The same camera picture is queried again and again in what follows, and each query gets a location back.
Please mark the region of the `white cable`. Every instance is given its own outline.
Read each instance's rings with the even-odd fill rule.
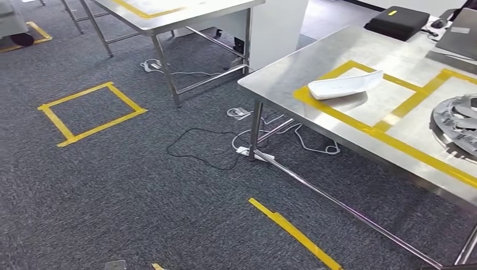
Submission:
[[[301,146],[303,147],[303,149],[305,150],[308,150],[308,151],[312,151],[312,152],[318,152],[318,153],[323,153],[323,154],[328,154],[328,155],[336,155],[338,154],[339,152],[341,152],[339,146],[338,146],[338,143],[336,141],[333,141],[335,145],[328,145],[326,146],[325,150],[324,151],[321,151],[321,150],[316,150],[316,149],[312,149],[312,148],[308,148],[304,141],[303,141],[303,138],[302,136],[300,135],[300,133],[298,133],[298,130],[300,128],[302,128],[303,124],[295,124],[295,125],[292,125],[290,127],[288,127],[287,129],[285,129],[284,131],[282,132],[277,132],[276,134],[284,134],[285,132],[291,130],[292,128],[296,127],[296,129],[294,130],[294,133],[298,136],[298,139],[300,139],[300,143],[301,143]],[[235,150],[238,150],[239,148],[237,146],[235,146],[235,141],[240,137],[242,136],[243,134],[247,133],[247,132],[251,132],[252,130],[249,129],[249,130],[246,130],[246,131],[243,131],[241,133],[239,133],[237,136],[235,136],[233,139],[232,139],[232,147],[235,149]],[[269,133],[270,131],[268,130],[260,130],[260,132],[265,132],[265,133]],[[329,148],[333,148],[335,149],[335,151],[329,151]]]
[[[251,113],[253,113],[253,111],[249,111],[248,113],[244,114],[243,112],[239,110],[239,108],[231,108],[231,109],[228,109],[227,116],[230,116],[230,117],[249,116]]]
[[[302,136],[300,135],[300,133],[298,133],[298,130],[300,128],[302,128],[302,124],[300,124],[296,129],[295,129],[295,134],[298,136],[298,139],[300,139],[300,142],[301,142],[301,146],[303,146],[304,149],[308,150],[308,151],[313,151],[313,152],[318,152],[318,153],[323,153],[323,154],[328,154],[328,155],[336,155],[338,154],[339,152],[341,152],[340,148],[338,147],[338,143],[336,141],[333,141],[335,143],[335,145],[328,145],[326,146],[325,150],[324,151],[320,151],[320,150],[316,150],[316,149],[311,149],[311,148],[308,148],[305,143],[303,142],[303,139],[302,139]],[[328,151],[329,148],[334,148],[335,151],[334,152],[330,152]]]
[[[262,121],[263,121],[263,124],[265,124],[265,125],[270,125],[270,124],[272,124],[273,122],[275,122],[276,120],[282,118],[283,116],[285,116],[285,115],[282,114],[282,115],[280,115],[279,117],[270,120],[269,122],[265,121],[265,118],[263,118],[263,117],[261,117],[261,119],[262,119]]]
[[[159,70],[159,69],[151,69],[149,67],[149,61],[151,60],[154,60],[158,66],[161,66],[161,61],[157,60],[157,59],[147,59],[146,61],[142,62],[139,64],[139,66],[141,66],[142,68],[144,68],[144,71],[146,72],[153,72],[153,71],[158,71],[158,72],[161,72],[162,74],[164,74],[164,72],[162,70]],[[220,72],[216,72],[216,73],[207,73],[207,72],[203,72],[203,71],[194,71],[194,72],[173,72],[171,73],[171,75],[175,75],[175,74],[185,74],[185,75],[191,75],[191,74],[204,74],[204,75],[207,75],[207,76],[214,76],[214,75],[219,75],[221,74]]]

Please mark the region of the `gray carpet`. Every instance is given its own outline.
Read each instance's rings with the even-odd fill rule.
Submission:
[[[237,90],[240,76],[184,95],[176,109],[163,76],[138,65],[156,58],[148,38],[113,44],[109,59],[89,22],[81,23],[85,35],[79,35],[60,2],[47,3],[18,5],[53,40],[0,54],[0,269],[103,269],[118,259],[132,270],[151,269],[153,262],[171,270],[324,266],[250,205],[251,197],[285,216],[344,269],[424,265],[269,164],[240,158],[221,171],[168,156],[166,147],[187,129],[250,127],[250,119],[226,115],[231,107],[252,109],[253,101]],[[98,22],[109,37],[131,32],[110,16]],[[160,38],[174,71],[218,72],[233,59],[200,37]],[[312,41],[302,37],[300,45]],[[201,80],[176,78],[180,86]],[[37,107],[108,81],[148,112],[57,147],[64,137]],[[75,134],[130,112],[103,89],[53,110]],[[302,134],[310,147],[330,143],[308,129]],[[232,137],[194,130],[171,150],[228,167],[237,157]],[[263,151],[442,263],[452,263],[476,221],[345,148],[337,156],[306,152],[288,133],[271,138]]]

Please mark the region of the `laptop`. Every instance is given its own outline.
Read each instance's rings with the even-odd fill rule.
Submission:
[[[464,8],[436,47],[477,60],[477,10]]]

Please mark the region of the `black case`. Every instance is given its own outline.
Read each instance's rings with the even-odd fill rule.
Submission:
[[[371,19],[364,28],[400,41],[407,41],[429,21],[429,14],[404,7],[390,7]]]

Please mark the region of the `metal rod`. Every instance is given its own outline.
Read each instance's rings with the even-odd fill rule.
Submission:
[[[79,33],[80,33],[81,35],[84,34],[83,29],[81,28],[81,26],[79,26],[78,20],[77,20],[76,17],[74,16],[74,13],[73,13],[73,11],[70,9],[70,6],[68,5],[68,3],[66,3],[66,0],[60,0],[60,1],[61,1],[61,3],[63,3],[63,6],[65,7],[66,13],[68,13],[68,15],[70,15],[70,18],[71,18],[71,20],[73,21],[73,24],[75,25],[76,29],[79,31]]]
[[[247,65],[247,68],[244,69],[244,75],[250,73],[250,44],[251,44],[251,26],[252,26],[252,9],[247,9],[247,23],[245,26],[245,40],[244,40],[244,61],[243,63]]]
[[[422,267],[421,270],[433,270],[433,267]],[[465,265],[454,265],[454,266],[444,266],[441,270],[476,270],[477,264],[465,264]]]
[[[114,43],[114,42],[116,42],[116,41],[122,41],[123,39],[135,37],[135,36],[140,35],[140,34],[141,34],[141,33],[138,32],[138,33],[134,33],[134,34],[130,34],[130,35],[125,35],[125,36],[120,37],[120,38],[114,38],[114,39],[112,39],[112,40],[106,40],[106,42],[107,42],[108,44],[111,44],[111,43]]]
[[[260,119],[262,117],[263,103],[258,100],[255,100],[254,104],[254,114],[252,122],[252,130],[250,131],[250,148],[249,148],[249,160],[255,160],[254,151],[257,149],[258,144],[258,134],[260,133]]]
[[[293,123],[295,120],[290,119],[286,122],[284,122],[283,124],[277,126],[276,128],[270,130],[269,132],[267,132],[265,135],[261,136],[258,140],[257,140],[257,143],[261,143],[263,141],[265,141],[266,139],[268,139],[269,137],[272,137],[275,133],[279,132],[281,129],[285,128],[285,127],[288,127],[291,123]]]
[[[100,29],[98,23],[96,22],[96,19],[95,19],[93,13],[92,13],[91,10],[89,9],[88,4],[86,4],[86,2],[85,2],[84,0],[79,0],[79,2],[81,2],[81,5],[83,6],[84,10],[86,11],[86,15],[88,15],[88,18],[89,18],[89,20],[91,21],[91,24],[93,24],[93,27],[94,27],[94,29],[95,29],[95,31],[96,31],[96,34],[98,34],[98,36],[99,36],[101,42],[102,42],[103,45],[105,46],[106,51],[107,51],[109,57],[113,57],[113,56],[114,56],[114,55],[113,55],[113,52],[111,52],[111,49],[109,48],[109,45],[108,45],[106,39],[104,38],[104,35],[103,35],[103,33],[101,32],[101,29]]]
[[[109,15],[109,12],[103,12],[103,13],[95,14],[94,17],[99,18],[99,17],[103,17],[103,16],[106,16],[106,15]],[[89,18],[88,17],[80,17],[80,18],[76,19],[76,21],[86,21],[86,20],[89,20]]]
[[[218,40],[216,40],[216,39],[213,39],[213,38],[209,37],[208,35],[203,34],[203,33],[200,32],[200,31],[197,31],[197,30],[195,30],[195,29],[193,29],[193,28],[190,28],[189,26],[186,26],[186,28],[187,28],[188,30],[190,30],[190,31],[192,31],[192,32],[194,32],[194,33],[196,33],[197,35],[199,35],[199,36],[201,36],[201,37],[207,39],[208,41],[211,41],[211,42],[213,42],[213,43],[215,43],[215,44],[221,46],[221,47],[224,48],[225,50],[228,50],[229,52],[231,52],[231,53],[237,55],[238,57],[245,58],[245,56],[244,56],[243,54],[241,54],[241,53],[239,53],[239,52],[236,52],[233,48],[231,48],[231,47],[225,45],[224,43],[222,43],[222,42],[220,42],[220,41],[218,41]]]
[[[465,264],[472,251],[474,251],[475,244],[477,244],[477,224],[475,225],[474,229],[472,229],[472,232],[470,233],[469,238],[467,238],[467,241],[465,242],[462,251],[457,257],[454,265],[458,266],[460,264]]]
[[[422,260],[424,260],[425,262],[429,263],[431,266],[435,267],[436,269],[442,269],[442,265],[438,262],[436,262],[434,259],[432,259],[431,257],[427,256],[426,254],[420,252],[419,250],[417,250],[415,247],[411,246],[410,244],[404,242],[403,240],[401,240],[400,238],[398,238],[397,236],[395,236],[394,234],[390,233],[389,231],[387,231],[386,229],[382,228],[381,226],[379,226],[378,224],[374,223],[373,221],[371,221],[370,219],[368,219],[367,217],[365,217],[364,215],[362,215],[361,213],[357,212],[356,210],[352,209],[351,207],[347,206],[346,204],[344,204],[343,202],[335,199],[334,197],[332,197],[331,195],[319,190],[317,187],[315,187],[314,185],[308,183],[305,179],[303,179],[301,176],[297,175],[296,173],[294,173],[293,171],[291,171],[290,169],[288,169],[287,167],[283,166],[282,164],[278,163],[277,161],[275,161],[274,159],[271,159],[270,157],[268,157],[267,155],[264,155],[262,152],[260,152],[259,150],[255,149],[254,150],[254,153],[257,154],[258,156],[260,156],[261,158],[263,158],[264,160],[266,160],[267,162],[271,163],[272,165],[274,165],[275,167],[277,167],[278,169],[284,171],[285,173],[287,173],[288,175],[292,176],[293,178],[295,178],[296,180],[298,180],[300,183],[304,184],[305,186],[311,188],[313,191],[316,191],[318,194],[324,196],[325,198],[327,198],[328,200],[332,201],[333,203],[335,203],[336,205],[340,206],[341,208],[343,208],[344,210],[346,210],[348,213],[350,213],[351,215],[355,216],[357,219],[359,219],[360,221],[364,222],[365,224],[367,224],[368,226],[372,227],[374,230],[380,232],[382,235],[386,236],[388,239],[392,240],[393,242],[395,242],[396,244],[400,245],[401,247],[405,248],[406,250],[408,250],[409,252],[411,252],[412,254],[414,254],[415,256],[421,258]]]
[[[177,88],[176,85],[174,84],[174,81],[172,80],[172,75],[169,70],[169,65],[167,64],[167,58],[164,55],[164,50],[161,45],[161,41],[159,41],[159,37],[157,35],[153,35],[152,37],[152,43],[154,44],[154,48],[157,51],[157,54],[159,55],[159,61],[161,61],[161,64],[163,66],[163,72],[164,76],[166,78],[167,84],[169,85],[170,92],[172,93],[172,99],[174,100],[174,103],[177,107],[181,106],[181,101],[179,99],[179,94],[177,93]]]
[[[187,92],[187,91],[189,91],[189,90],[192,90],[192,89],[194,89],[194,88],[197,88],[197,87],[202,86],[202,85],[204,85],[204,84],[206,84],[206,83],[212,82],[213,80],[217,80],[217,79],[219,79],[219,78],[221,78],[221,77],[224,77],[224,76],[226,76],[226,75],[228,75],[228,74],[230,74],[230,73],[232,73],[232,72],[236,72],[237,70],[241,70],[241,69],[244,69],[244,68],[246,68],[245,65],[234,66],[233,68],[227,70],[227,71],[224,72],[224,73],[221,73],[221,74],[219,74],[219,75],[217,75],[217,76],[214,76],[214,77],[212,77],[212,78],[209,78],[209,79],[207,79],[207,80],[203,80],[202,82],[195,83],[195,84],[193,84],[193,85],[191,85],[191,86],[188,86],[188,87],[186,87],[186,88],[184,88],[184,89],[179,90],[177,93],[180,95],[180,94],[185,93],[185,92]]]

